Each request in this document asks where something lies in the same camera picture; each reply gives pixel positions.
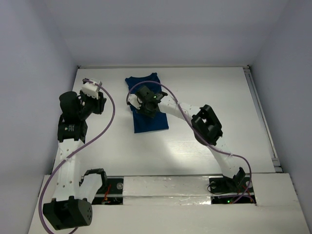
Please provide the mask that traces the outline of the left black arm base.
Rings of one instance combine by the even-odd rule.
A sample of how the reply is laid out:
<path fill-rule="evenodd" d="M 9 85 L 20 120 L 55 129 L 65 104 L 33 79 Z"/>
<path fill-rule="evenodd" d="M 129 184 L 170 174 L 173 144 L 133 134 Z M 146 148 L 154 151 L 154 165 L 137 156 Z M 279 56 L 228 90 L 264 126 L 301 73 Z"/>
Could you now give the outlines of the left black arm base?
<path fill-rule="evenodd" d="M 122 205 L 124 177 L 109 177 L 108 186 L 99 189 L 92 205 Z"/>

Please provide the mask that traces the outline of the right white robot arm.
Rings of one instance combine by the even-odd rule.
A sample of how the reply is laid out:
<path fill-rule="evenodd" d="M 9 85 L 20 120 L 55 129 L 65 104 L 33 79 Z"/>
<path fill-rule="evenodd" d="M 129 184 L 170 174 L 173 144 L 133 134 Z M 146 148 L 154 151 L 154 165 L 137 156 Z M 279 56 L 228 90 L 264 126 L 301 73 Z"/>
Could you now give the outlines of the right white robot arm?
<path fill-rule="evenodd" d="M 178 102 L 166 92 L 154 93 L 147 86 L 143 86 L 131 94 L 128 102 L 138 113 L 148 117 L 155 117 L 157 113 L 165 113 L 190 124 L 196 140 L 208 147 L 218 162 L 224 179 L 224 185 L 229 191 L 236 191 L 242 186 L 246 173 L 230 153 L 222 139 L 222 125 L 214 110 L 209 105 L 203 107 L 192 106 Z"/>

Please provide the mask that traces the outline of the blue printed t-shirt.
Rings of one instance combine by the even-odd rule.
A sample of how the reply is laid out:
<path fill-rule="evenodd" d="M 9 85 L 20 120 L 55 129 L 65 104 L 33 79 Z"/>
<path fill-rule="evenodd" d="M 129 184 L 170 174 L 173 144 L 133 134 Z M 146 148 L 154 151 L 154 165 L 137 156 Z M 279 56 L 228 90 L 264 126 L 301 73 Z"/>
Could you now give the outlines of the blue printed t-shirt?
<path fill-rule="evenodd" d="M 146 77 L 129 77 L 125 79 L 128 89 L 131 90 L 133 86 L 143 81 L 154 81 L 160 83 L 160 79 L 157 76 L 157 73 L 151 73 Z M 137 109 L 133 106 L 130 106 L 130 109 L 133 113 L 133 123 L 134 123 L 134 133 L 146 133 L 146 132 L 155 132 L 168 130 L 169 125 L 167 121 L 167 116 L 164 113 L 156 113 L 155 117 L 148 117 L 143 114 L 137 113 Z"/>

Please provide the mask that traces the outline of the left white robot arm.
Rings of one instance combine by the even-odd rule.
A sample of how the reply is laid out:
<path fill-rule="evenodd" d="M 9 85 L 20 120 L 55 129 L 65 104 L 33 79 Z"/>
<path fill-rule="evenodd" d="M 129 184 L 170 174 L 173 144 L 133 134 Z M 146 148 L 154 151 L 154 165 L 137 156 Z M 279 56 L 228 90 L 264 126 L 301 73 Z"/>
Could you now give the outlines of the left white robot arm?
<path fill-rule="evenodd" d="M 102 114 L 106 98 L 99 90 L 82 88 L 79 93 L 59 96 L 62 114 L 58 122 L 57 182 L 51 202 L 43 205 L 43 215 L 56 230 L 89 226 L 93 218 L 92 202 L 96 193 L 108 187 L 103 168 L 82 173 L 78 149 L 85 146 L 86 120 Z"/>

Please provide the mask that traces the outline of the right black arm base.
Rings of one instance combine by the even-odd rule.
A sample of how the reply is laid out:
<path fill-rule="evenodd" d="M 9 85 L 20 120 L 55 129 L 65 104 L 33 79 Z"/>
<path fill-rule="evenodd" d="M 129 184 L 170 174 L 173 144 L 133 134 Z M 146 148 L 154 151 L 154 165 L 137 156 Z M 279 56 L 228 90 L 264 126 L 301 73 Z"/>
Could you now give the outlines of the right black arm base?
<path fill-rule="evenodd" d="M 256 204 L 250 177 L 240 167 L 233 178 L 211 177 L 207 186 L 212 204 Z"/>

